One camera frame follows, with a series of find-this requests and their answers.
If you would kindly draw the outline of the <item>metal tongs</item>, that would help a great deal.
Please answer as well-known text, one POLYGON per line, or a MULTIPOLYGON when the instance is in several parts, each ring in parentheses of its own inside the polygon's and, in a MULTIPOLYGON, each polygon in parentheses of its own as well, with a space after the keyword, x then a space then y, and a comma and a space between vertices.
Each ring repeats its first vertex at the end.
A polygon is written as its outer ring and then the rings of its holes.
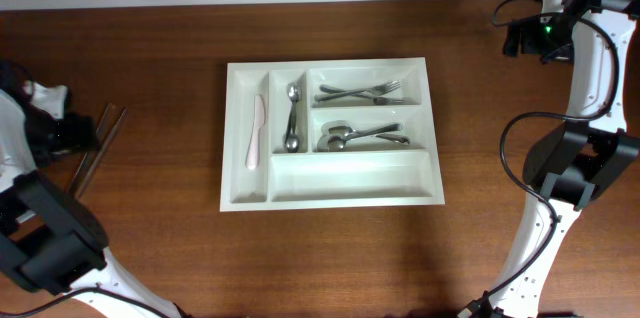
POLYGON ((98 148, 96 150, 90 150, 84 154, 67 187, 67 191, 73 198, 77 200, 81 199, 85 190, 91 183, 101 161, 117 137, 127 113, 127 107, 118 108, 113 103, 108 103, 105 106, 96 127, 98 148))

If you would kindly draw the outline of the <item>large steel spoon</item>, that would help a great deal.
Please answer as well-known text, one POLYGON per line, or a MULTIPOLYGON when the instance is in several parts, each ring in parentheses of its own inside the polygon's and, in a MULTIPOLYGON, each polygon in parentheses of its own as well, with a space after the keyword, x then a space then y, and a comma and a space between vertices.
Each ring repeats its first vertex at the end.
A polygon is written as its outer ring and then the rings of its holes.
POLYGON ((409 137, 397 134, 397 131, 400 131, 401 129, 401 123, 392 123, 381 127, 356 130, 344 120, 330 121, 321 127, 321 131, 324 135, 338 135, 342 136, 346 140, 374 137, 401 145, 409 145, 411 142, 409 137))
POLYGON ((347 143, 354 139, 366 138, 382 133, 399 131, 402 125, 394 123, 386 126, 355 130, 348 124, 332 126, 327 134, 323 134, 317 143, 319 152, 338 152, 346 148, 347 143))

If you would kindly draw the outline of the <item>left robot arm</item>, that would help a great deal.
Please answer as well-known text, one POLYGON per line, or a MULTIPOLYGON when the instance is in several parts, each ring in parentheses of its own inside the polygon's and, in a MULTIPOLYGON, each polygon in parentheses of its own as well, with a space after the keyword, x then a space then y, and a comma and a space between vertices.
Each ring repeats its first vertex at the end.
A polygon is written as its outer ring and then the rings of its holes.
POLYGON ((100 153, 95 121, 70 111, 64 85, 46 87, 20 64, 1 62, 1 272, 57 303, 79 300, 106 317, 183 317, 114 257, 106 231, 42 168, 100 153))

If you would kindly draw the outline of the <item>small steel teaspoon dark handle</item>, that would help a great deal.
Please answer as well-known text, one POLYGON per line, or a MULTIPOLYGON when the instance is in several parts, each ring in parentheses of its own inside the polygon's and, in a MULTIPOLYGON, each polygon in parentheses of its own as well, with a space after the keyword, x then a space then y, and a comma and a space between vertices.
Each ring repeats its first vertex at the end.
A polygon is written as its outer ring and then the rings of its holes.
POLYGON ((297 103, 291 103, 287 130, 284 137, 284 147, 288 153, 296 153, 300 149, 301 140, 296 133, 297 127, 297 103))

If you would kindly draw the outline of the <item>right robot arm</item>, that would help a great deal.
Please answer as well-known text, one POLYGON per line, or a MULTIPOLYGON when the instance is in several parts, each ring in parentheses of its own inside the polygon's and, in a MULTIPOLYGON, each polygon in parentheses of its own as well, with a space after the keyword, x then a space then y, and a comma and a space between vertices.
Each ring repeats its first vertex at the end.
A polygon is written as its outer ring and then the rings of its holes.
POLYGON ((536 54, 572 64, 560 124, 527 153, 523 173, 505 172, 526 193, 501 274, 462 317, 537 317, 543 286, 567 231, 639 155, 623 108, 625 62, 639 0, 534 0, 537 15, 503 22, 506 56, 536 54))

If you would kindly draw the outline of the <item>pink plastic knife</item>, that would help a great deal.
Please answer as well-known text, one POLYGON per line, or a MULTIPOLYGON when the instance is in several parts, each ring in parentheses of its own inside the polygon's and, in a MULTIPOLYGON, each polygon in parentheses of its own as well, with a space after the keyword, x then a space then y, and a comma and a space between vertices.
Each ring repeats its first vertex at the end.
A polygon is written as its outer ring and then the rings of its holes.
POLYGON ((245 160, 245 166, 249 170, 255 170, 259 166, 260 159, 260 132, 266 122, 266 108, 263 97, 257 94, 254 99, 254 119, 252 131, 245 160))

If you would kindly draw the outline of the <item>steel fork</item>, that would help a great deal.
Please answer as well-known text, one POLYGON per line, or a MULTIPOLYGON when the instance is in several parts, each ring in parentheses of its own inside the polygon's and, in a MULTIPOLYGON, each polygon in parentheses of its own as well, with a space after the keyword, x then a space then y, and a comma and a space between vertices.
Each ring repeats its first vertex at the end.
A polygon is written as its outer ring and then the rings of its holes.
MULTIPOLYGON (((329 85, 321 84, 319 89, 323 93, 328 94, 337 94, 341 93, 342 89, 332 87, 329 85)), ((357 93, 353 95, 354 98, 360 98, 371 101, 374 105, 391 105, 391 104, 403 104, 405 102, 404 99, 399 98, 387 98, 384 96, 373 96, 369 93, 357 93)))
POLYGON ((386 82, 384 84, 375 85, 367 88, 346 90, 338 93, 316 94, 314 96, 314 101, 318 103, 322 103, 322 102, 336 100, 344 97, 355 96, 358 94, 365 94, 371 97, 381 97, 400 87, 401 87, 401 81, 393 80, 393 81, 386 82))

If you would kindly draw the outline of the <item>small steel teaspoon silver handle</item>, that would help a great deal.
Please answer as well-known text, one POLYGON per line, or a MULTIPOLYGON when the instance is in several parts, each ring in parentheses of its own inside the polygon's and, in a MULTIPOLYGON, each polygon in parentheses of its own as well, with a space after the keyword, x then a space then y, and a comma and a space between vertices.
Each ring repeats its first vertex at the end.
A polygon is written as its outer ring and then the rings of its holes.
POLYGON ((294 133, 297 126, 297 103, 301 99, 301 90, 297 83, 288 86, 287 96, 291 102, 291 109, 288 119, 288 132, 294 133))

